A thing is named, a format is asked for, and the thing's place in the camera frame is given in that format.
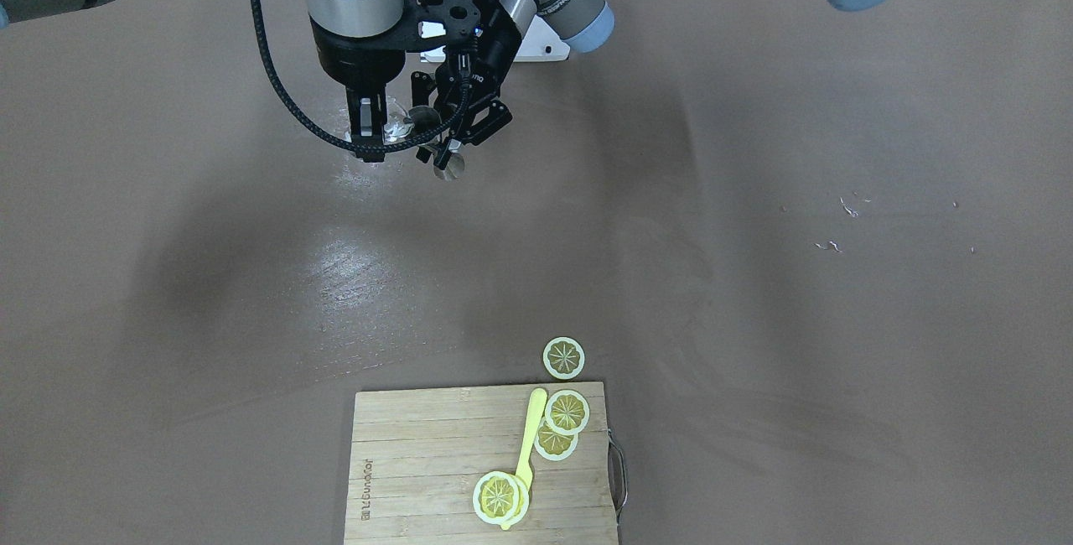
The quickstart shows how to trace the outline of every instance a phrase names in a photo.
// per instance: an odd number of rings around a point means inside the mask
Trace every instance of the bamboo cutting board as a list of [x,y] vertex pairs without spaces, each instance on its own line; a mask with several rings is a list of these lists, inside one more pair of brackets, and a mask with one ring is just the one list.
[[[514,472],[529,393],[579,392],[588,426],[562,461],[530,457],[529,513],[511,530],[480,521],[473,487]],[[600,382],[358,393],[347,495],[347,545],[618,545]]]

